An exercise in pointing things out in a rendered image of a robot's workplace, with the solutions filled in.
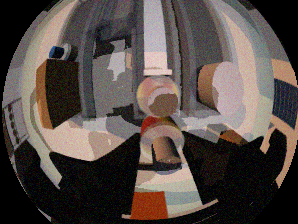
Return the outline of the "grey jar with blue lid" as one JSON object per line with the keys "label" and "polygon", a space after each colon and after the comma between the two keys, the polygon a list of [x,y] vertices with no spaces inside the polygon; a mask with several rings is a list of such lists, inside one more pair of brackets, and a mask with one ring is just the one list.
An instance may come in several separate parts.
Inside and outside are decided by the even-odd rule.
{"label": "grey jar with blue lid", "polygon": [[77,45],[63,43],[60,47],[55,47],[53,45],[51,52],[49,52],[49,57],[53,57],[53,59],[57,60],[69,60],[69,61],[76,61],[78,60],[78,56],[80,56],[80,47]]}

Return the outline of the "black flat bar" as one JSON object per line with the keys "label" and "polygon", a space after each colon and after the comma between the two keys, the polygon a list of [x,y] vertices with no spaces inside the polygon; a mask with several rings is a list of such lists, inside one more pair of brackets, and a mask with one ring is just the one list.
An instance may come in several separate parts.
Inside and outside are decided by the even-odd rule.
{"label": "black flat bar", "polygon": [[152,164],[140,164],[138,165],[137,171],[153,171]]}

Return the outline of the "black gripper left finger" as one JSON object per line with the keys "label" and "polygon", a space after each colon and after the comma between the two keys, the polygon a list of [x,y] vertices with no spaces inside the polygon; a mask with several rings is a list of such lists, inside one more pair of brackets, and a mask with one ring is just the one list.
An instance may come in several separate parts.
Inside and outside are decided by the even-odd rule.
{"label": "black gripper left finger", "polygon": [[49,157],[61,177],[100,190],[122,214],[130,214],[140,165],[140,137],[141,133],[128,137],[120,147],[96,161],[74,159],[57,152],[49,152]]}

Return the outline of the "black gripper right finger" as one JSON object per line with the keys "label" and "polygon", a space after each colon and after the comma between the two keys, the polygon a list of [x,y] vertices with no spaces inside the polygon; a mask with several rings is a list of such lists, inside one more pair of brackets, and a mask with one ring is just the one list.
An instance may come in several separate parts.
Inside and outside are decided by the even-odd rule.
{"label": "black gripper right finger", "polygon": [[196,181],[202,205],[217,200],[216,194],[233,179],[243,161],[261,148],[262,140],[265,139],[259,136],[241,147],[227,148],[192,133],[181,132],[185,137],[182,152]]}

